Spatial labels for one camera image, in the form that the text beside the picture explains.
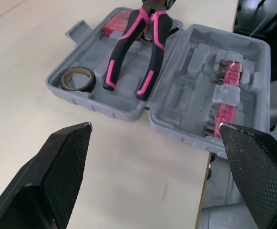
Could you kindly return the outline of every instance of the chair leg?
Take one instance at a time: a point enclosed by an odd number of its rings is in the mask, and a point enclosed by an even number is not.
[[[261,0],[261,2],[259,2],[258,6],[257,6],[257,10],[263,5],[263,3],[265,2],[266,0]]]

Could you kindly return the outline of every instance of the pliers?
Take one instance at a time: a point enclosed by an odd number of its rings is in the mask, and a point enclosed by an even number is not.
[[[131,12],[126,29],[115,46],[106,72],[103,88],[114,91],[120,69],[129,48],[138,36],[145,30],[152,17],[153,48],[148,71],[136,94],[140,100],[146,101],[155,85],[162,68],[165,43],[172,28],[173,21],[166,13],[175,0],[143,0],[143,6]]]

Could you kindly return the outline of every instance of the tool case latch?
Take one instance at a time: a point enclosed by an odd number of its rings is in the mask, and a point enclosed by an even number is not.
[[[79,44],[91,31],[91,27],[85,22],[85,20],[81,20],[77,22],[70,30],[68,30],[65,35],[76,42],[76,44]]]

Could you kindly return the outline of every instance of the table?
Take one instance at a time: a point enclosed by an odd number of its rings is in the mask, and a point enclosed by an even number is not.
[[[0,0],[0,194],[47,137],[91,122],[81,190],[68,229],[194,228],[209,153],[150,129],[148,114],[132,123],[105,117],[54,96],[45,79],[74,49],[64,36],[84,19],[93,28],[113,8],[140,0]],[[237,0],[177,1],[169,15],[185,28],[226,31]]]

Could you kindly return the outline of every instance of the cable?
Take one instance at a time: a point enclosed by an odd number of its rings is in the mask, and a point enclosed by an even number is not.
[[[262,22],[255,28],[255,30],[249,35],[248,37],[251,37],[254,35],[254,33],[260,28],[260,26],[266,21],[267,17],[270,15],[270,13],[267,14],[267,16],[262,20]]]

